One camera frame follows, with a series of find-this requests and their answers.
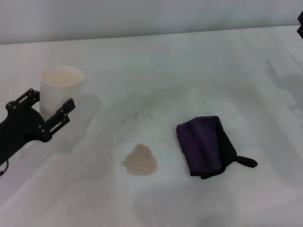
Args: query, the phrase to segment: white table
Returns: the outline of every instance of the white table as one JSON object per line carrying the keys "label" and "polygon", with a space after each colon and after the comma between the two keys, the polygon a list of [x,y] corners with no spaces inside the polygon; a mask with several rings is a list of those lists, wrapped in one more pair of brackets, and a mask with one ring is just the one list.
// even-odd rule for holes
{"label": "white table", "polygon": [[[72,121],[10,159],[2,227],[299,227],[303,225],[303,40],[298,26],[0,46],[5,104],[56,64],[88,81]],[[175,127],[218,115],[239,155],[190,177]],[[121,166],[137,144],[157,171]]]}

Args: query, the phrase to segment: purple towel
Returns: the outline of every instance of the purple towel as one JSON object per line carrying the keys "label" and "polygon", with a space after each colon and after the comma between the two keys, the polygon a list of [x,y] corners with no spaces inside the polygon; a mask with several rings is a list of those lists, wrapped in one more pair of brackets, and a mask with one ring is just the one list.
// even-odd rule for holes
{"label": "purple towel", "polygon": [[221,174],[233,161],[254,168],[255,160],[237,156],[218,116],[196,117],[176,128],[190,175],[202,179]]}
{"label": "purple towel", "polygon": [[196,117],[178,125],[177,137],[191,175],[222,168],[215,117]]}

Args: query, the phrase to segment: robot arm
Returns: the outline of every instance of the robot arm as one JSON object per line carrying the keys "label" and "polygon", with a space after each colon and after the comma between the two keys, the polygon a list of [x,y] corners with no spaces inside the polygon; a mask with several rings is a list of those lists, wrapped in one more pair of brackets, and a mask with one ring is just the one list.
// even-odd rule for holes
{"label": "robot arm", "polygon": [[63,104],[47,121],[32,108],[39,100],[40,93],[29,89],[21,97],[6,105],[8,116],[0,123],[0,165],[7,162],[29,141],[48,142],[52,135],[70,121],[68,113],[75,108],[72,99]]}

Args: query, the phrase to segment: liquid spill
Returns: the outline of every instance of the liquid spill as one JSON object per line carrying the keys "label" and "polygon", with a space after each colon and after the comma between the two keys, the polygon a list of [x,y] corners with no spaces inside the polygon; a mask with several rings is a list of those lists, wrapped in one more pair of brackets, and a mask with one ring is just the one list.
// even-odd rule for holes
{"label": "liquid spill", "polygon": [[121,166],[124,166],[129,174],[135,176],[151,175],[158,168],[151,149],[143,144],[137,144],[132,153],[125,157]]}

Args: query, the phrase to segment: paper cup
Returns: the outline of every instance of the paper cup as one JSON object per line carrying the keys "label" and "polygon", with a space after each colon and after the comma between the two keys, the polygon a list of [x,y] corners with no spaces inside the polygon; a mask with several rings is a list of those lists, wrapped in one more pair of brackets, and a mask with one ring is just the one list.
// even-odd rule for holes
{"label": "paper cup", "polygon": [[41,74],[40,114],[44,120],[53,116],[62,105],[72,98],[77,107],[85,74],[71,66],[54,66]]}

